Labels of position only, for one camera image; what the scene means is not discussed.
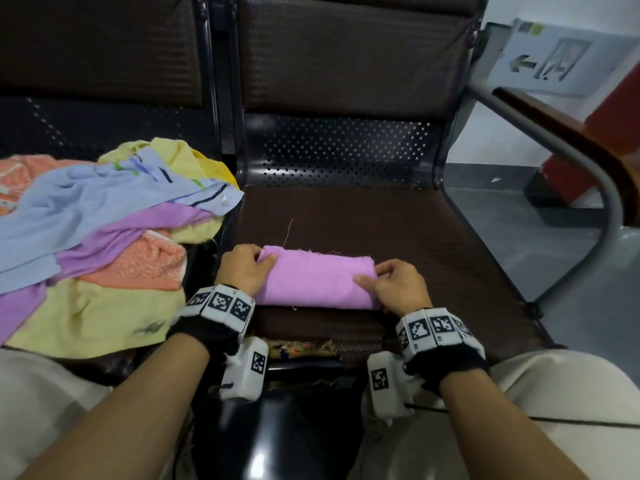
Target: gray floor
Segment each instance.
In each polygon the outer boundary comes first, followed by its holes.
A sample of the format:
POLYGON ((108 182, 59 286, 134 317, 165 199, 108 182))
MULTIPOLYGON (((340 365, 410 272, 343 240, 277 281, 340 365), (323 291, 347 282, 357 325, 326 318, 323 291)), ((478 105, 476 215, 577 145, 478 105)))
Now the gray floor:
MULTIPOLYGON (((545 223, 521 193, 475 189, 448 189, 447 193, 527 300, 576 264, 598 238, 594 227, 560 228, 545 223)), ((638 385, 639 278, 640 257, 636 257, 623 269, 612 268, 595 277, 576 290, 562 310, 543 319, 556 342, 612 361, 638 385)))

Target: wooden armrest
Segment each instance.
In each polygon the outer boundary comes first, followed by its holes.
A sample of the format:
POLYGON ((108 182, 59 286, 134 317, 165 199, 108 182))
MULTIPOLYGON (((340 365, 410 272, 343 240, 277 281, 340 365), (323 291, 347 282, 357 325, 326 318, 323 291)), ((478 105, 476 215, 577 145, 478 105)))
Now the wooden armrest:
POLYGON ((624 224, 640 224, 640 167, 616 155, 585 131, 580 121, 517 89, 496 88, 493 95, 595 161, 615 182, 624 206, 624 224))

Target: yellow towel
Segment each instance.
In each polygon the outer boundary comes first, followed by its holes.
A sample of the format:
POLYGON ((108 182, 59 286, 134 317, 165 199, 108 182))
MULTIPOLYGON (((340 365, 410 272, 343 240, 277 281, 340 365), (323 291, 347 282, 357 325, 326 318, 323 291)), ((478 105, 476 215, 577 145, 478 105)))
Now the yellow towel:
MULTIPOLYGON (((227 166, 219 161, 210 160, 202 153, 189 147, 180 139, 153 138, 148 141, 129 141, 115 150, 105 153, 98 159, 99 163, 114 163, 126 160, 140 149, 151 146, 162 156, 169 168, 187 178, 217 178, 229 182, 236 188, 238 184, 227 166)), ((224 217, 214 217, 211 221, 174 229, 172 240, 181 244, 197 244, 212 239, 222 227, 224 217)))
POLYGON ((91 358, 164 341, 184 292, 103 288, 63 280, 6 345, 57 358, 91 358))

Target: orange towel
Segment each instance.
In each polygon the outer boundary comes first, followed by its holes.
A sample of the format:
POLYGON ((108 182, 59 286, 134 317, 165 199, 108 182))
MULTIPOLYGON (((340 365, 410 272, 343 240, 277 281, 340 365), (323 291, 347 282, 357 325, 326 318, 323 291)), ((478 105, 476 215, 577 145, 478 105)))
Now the orange towel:
POLYGON ((167 231, 147 231, 116 261, 78 280, 106 288, 130 290, 180 290, 187 251, 169 238, 167 231))
MULTIPOLYGON (((36 177, 55 168, 88 164, 79 160, 55 160, 49 155, 16 155, 0 159, 0 218, 13 211, 20 196, 36 177)), ((102 269, 80 280, 106 288, 179 290, 187 253, 167 231, 147 231, 102 269)))
POLYGON ((0 216, 9 214, 34 179, 54 168, 87 165, 80 160, 56 160, 49 155, 14 155, 0 160, 0 216))

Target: arrow sign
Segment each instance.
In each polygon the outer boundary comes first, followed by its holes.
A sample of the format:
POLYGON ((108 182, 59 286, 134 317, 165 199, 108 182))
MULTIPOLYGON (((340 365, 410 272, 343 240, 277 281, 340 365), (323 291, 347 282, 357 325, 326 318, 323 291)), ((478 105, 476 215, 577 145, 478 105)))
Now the arrow sign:
POLYGON ((511 67, 511 72, 520 72, 520 68, 524 67, 525 69, 535 69, 538 65, 537 62, 531 62, 527 59, 528 55, 519 55, 516 58, 509 61, 509 67, 511 67))

